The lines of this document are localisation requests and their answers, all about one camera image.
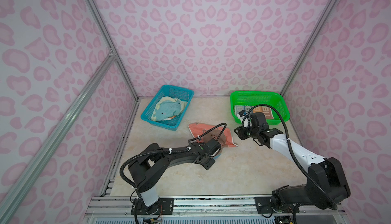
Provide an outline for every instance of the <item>folded towel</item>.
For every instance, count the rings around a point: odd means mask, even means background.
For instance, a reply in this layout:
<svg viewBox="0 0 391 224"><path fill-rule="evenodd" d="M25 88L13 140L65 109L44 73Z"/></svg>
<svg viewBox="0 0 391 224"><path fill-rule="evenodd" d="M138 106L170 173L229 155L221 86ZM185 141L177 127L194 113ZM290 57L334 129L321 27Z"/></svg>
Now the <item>folded towel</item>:
<svg viewBox="0 0 391 224"><path fill-rule="evenodd" d="M198 123L198 122L189 124L190 133L192 134L193 138L196 138L199 135L202 135L203 133L205 133L207 130L211 129L212 127L214 127L214 126L204 124L204 123ZM222 129L223 129L223 126L212 130L212 132L206 134L205 136L203 136L201 138L202 142L207 143L212 138L216 139L218 137L218 135L221 133ZM220 136L218 142L221 144L221 147L223 147L223 148L226 148L226 147L230 148L230 147L237 147L238 146L236 143L233 142L231 130L229 128L226 128L224 130L224 132Z"/></svg>
<svg viewBox="0 0 391 224"><path fill-rule="evenodd" d="M186 101L181 101L177 98L173 99L169 96L163 97L156 104L150 119L153 121L171 120L182 113L186 105Z"/></svg>

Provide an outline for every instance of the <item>plastic basket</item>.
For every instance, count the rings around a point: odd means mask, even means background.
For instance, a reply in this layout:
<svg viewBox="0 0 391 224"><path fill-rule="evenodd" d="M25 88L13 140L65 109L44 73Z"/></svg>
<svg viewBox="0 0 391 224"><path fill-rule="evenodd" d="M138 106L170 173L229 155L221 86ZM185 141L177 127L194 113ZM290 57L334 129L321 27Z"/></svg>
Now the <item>plastic basket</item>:
<svg viewBox="0 0 391 224"><path fill-rule="evenodd" d="M250 105L255 106L257 104L268 104L273 106L281 114L284 121L289 120L291 117L285 104L283 97L280 94L274 92L264 91L235 91L230 96L231 99L231 113L236 123L241 123L240 119L235 115L235 105ZM277 125L281 123L278 115L272 111L274 120L266 120L270 125Z"/></svg>
<svg viewBox="0 0 391 224"><path fill-rule="evenodd" d="M171 131L176 131L179 123L181 122L183 115L185 114L187 107L190 104L190 101L192 100L194 95L194 91L190 89L181 88L178 86L172 86L172 85L163 85L158 93L155 95L153 100L148 104L146 109L144 110L143 114L141 114L141 119L149 122L150 124L153 124L155 126L169 129ZM183 112L179 115L177 115L172 120L162 120L162 121L153 121L150 119L152 116L153 111L155 110L156 104L160 101L162 97L170 96L172 98L178 98L182 101L187 101L187 105Z"/></svg>

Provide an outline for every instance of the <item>enclosure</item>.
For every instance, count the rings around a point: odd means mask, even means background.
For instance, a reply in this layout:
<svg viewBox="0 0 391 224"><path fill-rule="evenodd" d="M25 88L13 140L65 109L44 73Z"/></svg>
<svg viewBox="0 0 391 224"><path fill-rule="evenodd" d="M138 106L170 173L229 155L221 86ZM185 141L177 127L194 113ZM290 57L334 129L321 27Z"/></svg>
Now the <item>enclosure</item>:
<svg viewBox="0 0 391 224"><path fill-rule="evenodd" d="M291 140L342 163L351 196L298 223L389 223L390 18L390 0L0 0L0 222L134 223L119 166L225 122L238 147L157 183L164 223L277 223L254 197L306 177L233 133L244 90L281 94ZM176 131L141 120L163 85L194 91Z"/></svg>

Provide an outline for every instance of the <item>metal frame bar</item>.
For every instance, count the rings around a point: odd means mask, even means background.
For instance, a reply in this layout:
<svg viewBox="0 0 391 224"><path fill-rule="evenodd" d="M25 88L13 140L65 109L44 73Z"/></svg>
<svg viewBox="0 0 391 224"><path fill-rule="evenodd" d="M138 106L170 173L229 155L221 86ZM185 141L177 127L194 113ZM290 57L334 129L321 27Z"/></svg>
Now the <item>metal frame bar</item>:
<svg viewBox="0 0 391 224"><path fill-rule="evenodd" d="M85 2L87 4L88 8L90 9L92 17L94 18L96 24L98 25L98 28L99 28L99 30L100 30L100 32L106 42L107 47L113 52L113 54L115 56L115 61L120 69L121 75L124 78L126 85L129 87L129 90L131 91L134 100L137 101L138 100L137 93L134 90L134 87L132 85L132 82L130 80L128 73L126 72L126 69L125 69L125 66L124 66L122 60L118 56L118 51L115 48L114 42L111 39L111 36L106 28L106 25L104 24L103 18L102 18L101 14L99 12L99 9L95 3L95 0L85 0Z"/></svg>
<svg viewBox="0 0 391 224"><path fill-rule="evenodd" d="M312 31L310 38L308 39L307 43L305 44L298 60L296 61L295 66L293 67L291 73L289 74L289 77L282 88L280 94L282 97L284 97L291 86L293 80L295 79L297 73L299 72L300 67L304 63L308 52L312 48L312 46L315 44L317 38L320 35L320 32L322 31L323 27L326 25L326 22L330 15L332 14L333 10L337 6L339 0L328 0L325 9L323 10L322 14L319 17L319 21L316 23L314 30Z"/></svg>
<svg viewBox="0 0 391 224"><path fill-rule="evenodd" d="M174 211L166 217L235 217L261 216L257 212L254 197L271 195L235 196L161 196L174 198ZM132 208L129 197L93 197L85 219L107 217L129 217ZM273 213L273 216L286 216L286 213ZM338 210L320 210L315 206L302 206L298 215L346 215L343 207Z"/></svg>
<svg viewBox="0 0 391 224"><path fill-rule="evenodd" d="M126 129L124 130L124 133L122 134L122 141L118 144L118 147L115 151L115 155L113 157L113 160L111 161L111 165L108 171L108 174L105 177L104 184L102 185L102 188L99 192L100 196L104 196L107 188L109 187L109 183L111 179L114 179L116 171L119 167L119 163L121 161L122 153L124 152L124 148L127 142L127 139L130 135L130 130L132 129L132 125L134 122L134 118L136 117L136 112L139 106L139 101L135 102L132 108L132 112L129 116L128 122L126 123Z"/></svg>
<svg viewBox="0 0 391 224"><path fill-rule="evenodd" d="M14 183L12 188L9 190L2 202L2 205L0 206L1 224L6 224L11 220L23 199L26 197L37 178L40 176L46 164L49 162L53 154L56 152L56 149L65 138L66 134L71 129L73 123L76 121L84 106L95 92L96 88L100 84L100 81L109 70L113 61L114 56L109 54L95 72L95 74L92 76L92 78L87 82L83 90L81 90L79 96L72 103L66 115L61 119L54 131L46 139L41 149L31 160L17 182Z"/></svg>

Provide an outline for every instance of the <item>green basket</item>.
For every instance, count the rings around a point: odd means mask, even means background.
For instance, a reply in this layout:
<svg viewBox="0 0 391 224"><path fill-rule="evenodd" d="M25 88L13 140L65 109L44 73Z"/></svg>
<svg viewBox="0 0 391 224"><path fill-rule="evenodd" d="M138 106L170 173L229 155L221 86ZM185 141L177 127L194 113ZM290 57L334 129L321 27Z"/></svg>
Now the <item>green basket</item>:
<svg viewBox="0 0 391 224"><path fill-rule="evenodd" d="M268 104L273 106L281 114L284 121L289 120L291 117L285 104L283 97L280 94L274 92L264 91L235 91L230 96L231 99L231 113L236 123L241 123L240 119L234 114L235 105L250 105L255 106L257 104ZM278 115L272 111L274 120L266 120L270 125L277 125L281 123Z"/></svg>

